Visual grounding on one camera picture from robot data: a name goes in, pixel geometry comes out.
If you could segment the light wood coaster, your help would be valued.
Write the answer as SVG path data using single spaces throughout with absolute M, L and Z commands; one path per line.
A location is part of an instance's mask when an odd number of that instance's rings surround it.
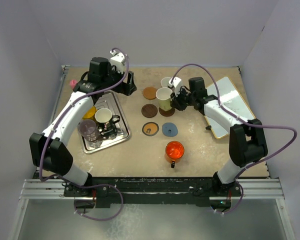
M 154 100 L 156 98 L 156 92 L 157 89 L 155 87 L 149 86 L 142 91 L 142 95 L 147 100 Z

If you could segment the green mug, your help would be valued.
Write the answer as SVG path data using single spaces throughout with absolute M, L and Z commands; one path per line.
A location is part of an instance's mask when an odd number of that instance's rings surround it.
M 168 87 L 161 87 L 156 91 L 156 98 L 158 100 L 159 108 L 163 111 L 169 111 L 171 107 L 171 94 L 173 91 Z

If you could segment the dark wood coaster bottom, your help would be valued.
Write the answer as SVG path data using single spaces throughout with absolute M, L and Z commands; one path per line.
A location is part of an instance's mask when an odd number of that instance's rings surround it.
M 175 113 L 175 108 L 171 108 L 170 110 L 163 110 L 159 108 L 159 113 L 164 117 L 170 117 Z

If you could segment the dark wood coaster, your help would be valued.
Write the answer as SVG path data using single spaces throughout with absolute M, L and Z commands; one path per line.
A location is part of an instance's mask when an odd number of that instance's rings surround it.
M 153 118 L 158 114 L 158 108 L 153 104 L 145 104 L 141 108 L 141 114 L 146 118 Z
M 171 108 L 170 110 L 163 110 L 159 108 L 159 113 L 164 117 L 170 117 L 175 113 L 175 108 Z

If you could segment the silver metal tray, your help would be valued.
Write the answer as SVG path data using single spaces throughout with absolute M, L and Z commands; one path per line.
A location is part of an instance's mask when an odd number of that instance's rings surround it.
M 97 110 L 107 108 L 111 110 L 113 115 L 120 116 L 120 121 L 115 124 L 116 130 L 112 131 L 112 134 L 106 136 L 99 136 L 96 141 L 89 142 L 80 137 L 80 143 L 83 151 L 86 154 L 92 154 L 97 151 L 106 149 L 116 144 L 127 141 L 131 137 L 131 130 L 129 124 L 121 107 L 117 94 L 113 91 L 107 91 L 102 97 L 94 104 Z

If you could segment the dark wood coaster top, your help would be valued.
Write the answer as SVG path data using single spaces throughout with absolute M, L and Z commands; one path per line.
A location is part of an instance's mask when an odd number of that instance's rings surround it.
M 158 108 L 153 104 L 145 104 L 141 108 L 141 114 L 146 118 L 153 118 L 158 114 Z

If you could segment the black and white mug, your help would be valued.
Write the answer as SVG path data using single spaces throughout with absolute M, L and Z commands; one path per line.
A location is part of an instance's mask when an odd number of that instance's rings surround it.
M 94 118 L 98 124 L 98 129 L 104 135 L 115 133 L 117 131 L 116 123 L 121 120 L 119 115 L 114 115 L 108 108 L 98 109 Z

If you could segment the orange mug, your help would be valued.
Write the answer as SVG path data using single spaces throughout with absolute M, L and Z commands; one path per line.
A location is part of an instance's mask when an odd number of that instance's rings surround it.
M 165 147 L 164 157 L 172 169 L 185 154 L 185 148 L 179 141 L 170 141 Z

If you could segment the pink mug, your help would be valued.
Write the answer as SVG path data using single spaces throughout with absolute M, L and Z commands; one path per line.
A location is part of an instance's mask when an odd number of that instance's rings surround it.
M 169 81 L 171 80 L 171 77 L 164 77 L 161 79 L 160 84 L 163 88 L 169 87 Z

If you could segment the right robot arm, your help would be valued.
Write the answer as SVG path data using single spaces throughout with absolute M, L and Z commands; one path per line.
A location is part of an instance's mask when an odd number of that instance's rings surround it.
M 229 160 L 215 172 L 212 181 L 213 192 L 223 196 L 245 167 L 259 162 L 268 154 L 262 123 L 256 118 L 241 118 L 222 105 L 216 95 L 208 94 L 202 77 L 190 78 L 188 83 L 189 88 L 177 77 L 169 80 L 167 86 L 172 89 L 171 107 L 183 111 L 192 106 L 202 115 L 216 121 L 229 134 Z

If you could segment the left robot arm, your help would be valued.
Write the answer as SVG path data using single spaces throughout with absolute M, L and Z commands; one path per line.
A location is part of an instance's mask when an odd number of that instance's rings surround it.
M 47 181 L 43 177 L 46 170 L 75 184 L 75 190 L 81 196 L 88 196 L 93 191 L 91 175 L 75 165 L 67 144 L 84 114 L 105 92 L 112 90 L 129 96 L 137 89 L 134 74 L 129 70 L 128 56 L 115 50 L 111 54 L 110 59 L 91 59 L 89 70 L 72 84 L 72 94 L 59 115 L 41 133 L 30 136 L 32 161 L 39 168 L 42 182 Z

